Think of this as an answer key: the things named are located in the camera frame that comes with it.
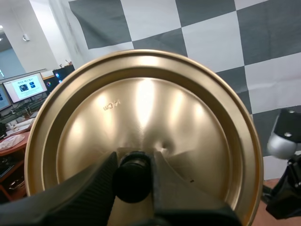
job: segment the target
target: monitor screen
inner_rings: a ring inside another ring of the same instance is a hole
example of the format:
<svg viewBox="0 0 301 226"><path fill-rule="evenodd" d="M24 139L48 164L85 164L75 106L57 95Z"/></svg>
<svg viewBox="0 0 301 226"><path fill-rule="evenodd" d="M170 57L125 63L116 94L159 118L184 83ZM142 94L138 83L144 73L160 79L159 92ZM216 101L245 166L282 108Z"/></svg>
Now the monitor screen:
<svg viewBox="0 0 301 226"><path fill-rule="evenodd" d="M7 81L3 85L14 103L47 91L40 73Z"/></svg>
<svg viewBox="0 0 301 226"><path fill-rule="evenodd" d="M6 94L3 85L0 85L0 111L11 106L11 102Z"/></svg>

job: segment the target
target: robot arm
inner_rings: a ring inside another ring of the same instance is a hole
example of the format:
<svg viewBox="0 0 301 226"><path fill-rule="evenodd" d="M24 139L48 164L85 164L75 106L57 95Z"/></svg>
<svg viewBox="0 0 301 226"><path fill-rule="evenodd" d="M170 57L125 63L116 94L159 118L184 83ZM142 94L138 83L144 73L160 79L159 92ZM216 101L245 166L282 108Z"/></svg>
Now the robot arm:
<svg viewBox="0 0 301 226"><path fill-rule="evenodd" d="M295 155L301 143L301 114L282 110L268 142L268 151L279 159L288 159L286 170L273 188L263 187L261 199L266 211L276 219L301 216L301 155Z"/></svg>

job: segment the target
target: checkerboard pattern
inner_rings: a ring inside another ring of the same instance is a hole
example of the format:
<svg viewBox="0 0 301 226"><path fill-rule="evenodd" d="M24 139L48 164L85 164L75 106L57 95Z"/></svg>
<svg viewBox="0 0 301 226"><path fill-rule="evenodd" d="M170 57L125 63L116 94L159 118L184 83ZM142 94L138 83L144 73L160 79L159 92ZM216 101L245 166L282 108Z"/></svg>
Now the checkerboard pattern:
<svg viewBox="0 0 301 226"><path fill-rule="evenodd" d="M67 17L79 33L78 43L90 59L116 50L159 49L187 56L216 72L253 116L265 157L265 178L283 173L285 161L283 169L274 169L280 160L269 156L266 144L280 109L301 111L300 0L65 0L64 4L72 12Z"/></svg>

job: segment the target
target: computer tower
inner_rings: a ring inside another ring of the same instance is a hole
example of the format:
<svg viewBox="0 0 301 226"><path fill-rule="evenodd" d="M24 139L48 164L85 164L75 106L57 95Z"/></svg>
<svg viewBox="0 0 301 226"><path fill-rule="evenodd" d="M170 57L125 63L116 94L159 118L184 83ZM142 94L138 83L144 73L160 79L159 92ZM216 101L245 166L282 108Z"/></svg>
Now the computer tower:
<svg viewBox="0 0 301 226"><path fill-rule="evenodd" d="M53 70L53 74L55 75L56 79L60 83L63 81L64 78L66 78L73 71L74 71L74 66L69 65L69 66L65 66L65 67L62 67L57 70Z"/></svg>
<svg viewBox="0 0 301 226"><path fill-rule="evenodd" d="M51 77L44 80L44 83L47 88L47 96L51 93L51 91L59 84L58 79L56 77Z"/></svg>

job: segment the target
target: gold metal lid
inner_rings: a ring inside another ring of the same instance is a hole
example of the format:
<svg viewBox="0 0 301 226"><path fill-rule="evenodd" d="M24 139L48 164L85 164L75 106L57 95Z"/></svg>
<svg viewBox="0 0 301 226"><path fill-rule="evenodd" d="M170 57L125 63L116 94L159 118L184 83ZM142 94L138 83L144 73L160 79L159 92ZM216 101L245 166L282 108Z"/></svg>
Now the gold metal lid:
<svg viewBox="0 0 301 226"><path fill-rule="evenodd" d="M26 148L26 189L32 195L53 187L112 151L120 158L154 149L184 180L226 201L243 225L251 224L263 166L246 108L215 73L162 51L107 55L55 88ZM148 202L116 200L109 225L150 215Z"/></svg>

